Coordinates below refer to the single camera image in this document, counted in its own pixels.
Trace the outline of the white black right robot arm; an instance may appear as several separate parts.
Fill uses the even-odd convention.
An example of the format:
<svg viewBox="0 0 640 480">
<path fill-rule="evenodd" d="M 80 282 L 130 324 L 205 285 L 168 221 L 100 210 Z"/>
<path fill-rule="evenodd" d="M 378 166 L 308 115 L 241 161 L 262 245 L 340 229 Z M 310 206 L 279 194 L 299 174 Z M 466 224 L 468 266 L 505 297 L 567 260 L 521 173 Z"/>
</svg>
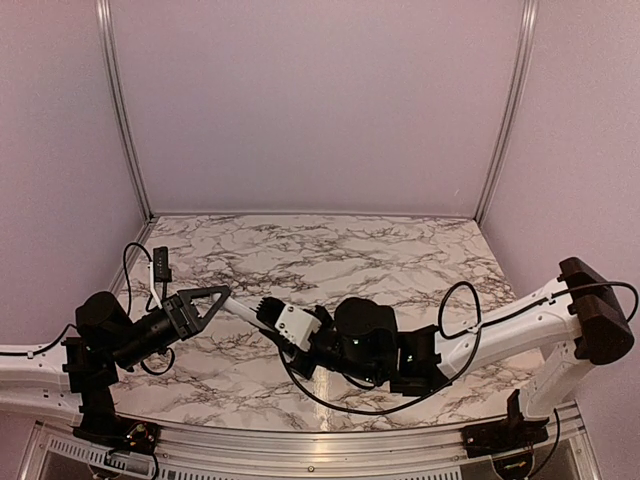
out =
<svg viewBox="0 0 640 480">
<path fill-rule="evenodd" d="M 457 331 L 437 322 L 399 329 L 388 305 L 350 297 L 333 313 L 301 309 L 275 298 L 260 302 L 258 316 L 276 330 L 274 343 L 292 378 L 310 379 L 324 369 L 363 390 L 423 398 L 478 368 L 544 344 L 560 344 L 587 367 L 607 365 L 634 346 L 630 317 L 608 281 L 586 262 L 570 257 L 560 274 L 526 298 L 488 314 L 479 307 Z"/>
</svg>

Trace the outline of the white remote control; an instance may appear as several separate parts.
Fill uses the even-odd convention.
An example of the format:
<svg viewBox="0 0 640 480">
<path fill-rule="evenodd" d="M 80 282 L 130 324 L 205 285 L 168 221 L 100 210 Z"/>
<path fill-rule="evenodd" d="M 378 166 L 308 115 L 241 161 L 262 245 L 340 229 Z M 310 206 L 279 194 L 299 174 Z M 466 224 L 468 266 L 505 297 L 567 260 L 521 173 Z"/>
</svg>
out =
<svg viewBox="0 0 640 480">
<path fill-rule="evenodd" d="M 222 303 L 221 309 L 239 317 L 241 320 L 253 325 L 256 328 L 266 329 L 267 326 L 260 322 L 257 318 L 257 312 L 235 300 L 233 297 L 227 297 Z"/>
</svg>

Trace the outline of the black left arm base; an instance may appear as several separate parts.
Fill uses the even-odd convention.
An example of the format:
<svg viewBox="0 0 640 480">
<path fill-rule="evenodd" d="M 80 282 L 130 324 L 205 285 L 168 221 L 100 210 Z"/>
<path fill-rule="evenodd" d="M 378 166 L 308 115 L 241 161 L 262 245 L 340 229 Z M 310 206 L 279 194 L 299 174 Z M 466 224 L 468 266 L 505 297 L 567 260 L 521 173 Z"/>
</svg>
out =
<svg viewBox="0 0 640 480">
<path fill-rule="evenodd" d="M 72 429 L 74 437 L 120 451 L 145 455 L 155 452 L 160 426 L 117 414 L 108 388 L 82 392 L 81 400 L 82 418 Z"/>
</svg>

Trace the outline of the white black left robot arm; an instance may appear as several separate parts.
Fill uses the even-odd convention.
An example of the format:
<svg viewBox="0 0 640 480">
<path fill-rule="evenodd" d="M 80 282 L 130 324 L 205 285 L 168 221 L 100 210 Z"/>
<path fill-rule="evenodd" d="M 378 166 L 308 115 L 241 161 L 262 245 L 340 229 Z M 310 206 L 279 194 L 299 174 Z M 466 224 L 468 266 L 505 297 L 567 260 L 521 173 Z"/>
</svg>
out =
<svg viewBox="0 0 640 480">
<path fill-rule="evenodd" d="M 47 346 L 1 348 L 1 409 L 71 419 L 90 393 L 107 393 L 118 371 L 201 333 L 230 297 L 228 286 L 180 290 L 133 321 L 108 291 L 75 312 L 76 334 Z"/>
</svg>

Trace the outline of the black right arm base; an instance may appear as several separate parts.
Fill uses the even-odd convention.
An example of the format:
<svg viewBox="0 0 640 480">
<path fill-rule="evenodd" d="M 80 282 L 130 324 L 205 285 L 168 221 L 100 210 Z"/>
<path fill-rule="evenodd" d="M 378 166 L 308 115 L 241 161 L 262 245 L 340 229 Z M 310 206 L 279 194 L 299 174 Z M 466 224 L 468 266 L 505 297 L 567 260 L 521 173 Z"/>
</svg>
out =
<svg viewBox="0 0 640 480">
<path fill-rule="evenodd" d="M 469 458 L 497 455 L 532 447 L 546 441 L 549 418 L 526 420 L 520 407 L 520 390 L 507 399 L 507 414 L 501 420 L 488 421 L 463 427 L 461 435 Z"/>
</svg>

